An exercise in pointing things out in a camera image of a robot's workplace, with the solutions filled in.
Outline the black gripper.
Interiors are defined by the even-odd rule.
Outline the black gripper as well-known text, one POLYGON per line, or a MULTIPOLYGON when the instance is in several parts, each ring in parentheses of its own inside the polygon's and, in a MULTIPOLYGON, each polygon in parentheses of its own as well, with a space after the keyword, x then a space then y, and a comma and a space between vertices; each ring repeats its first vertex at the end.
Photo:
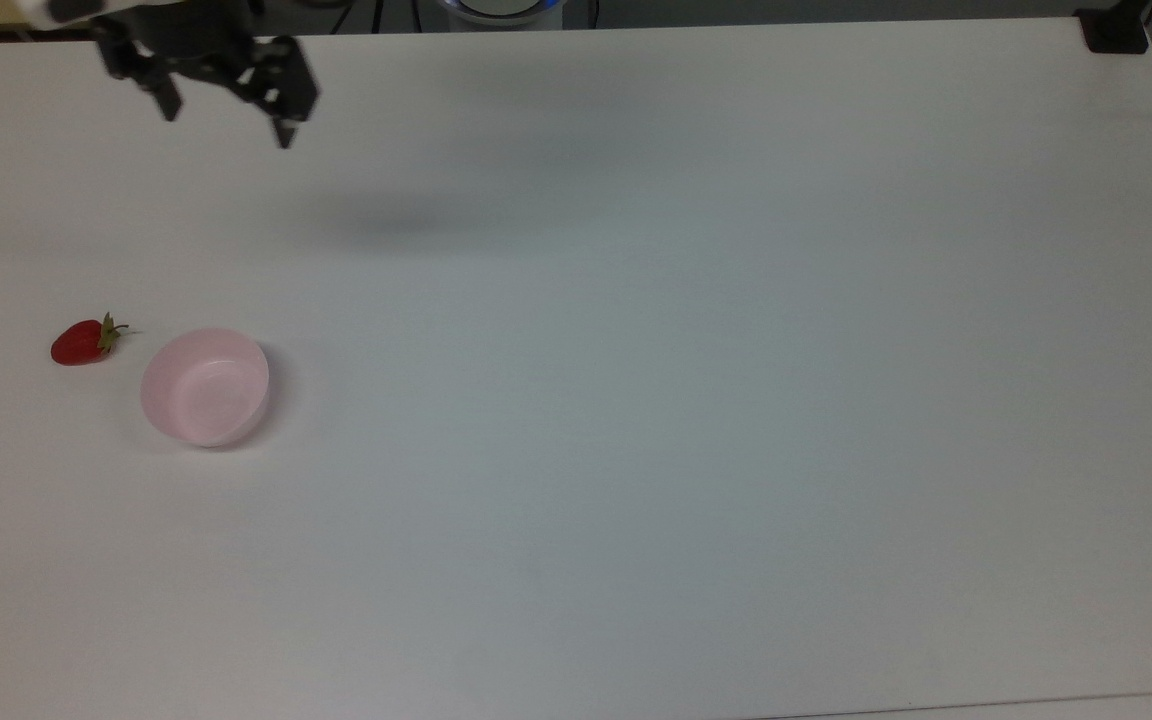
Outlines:
POLYGON ((90 24, 109 77, 141 88, 168 122, 183 101, 157 56, 223 60, 223 88, 260 109, 287 150, 314 114, 320 88, 296 37, 255 41, 255 20, 265 10, 265 1, 106 1, 90 24))

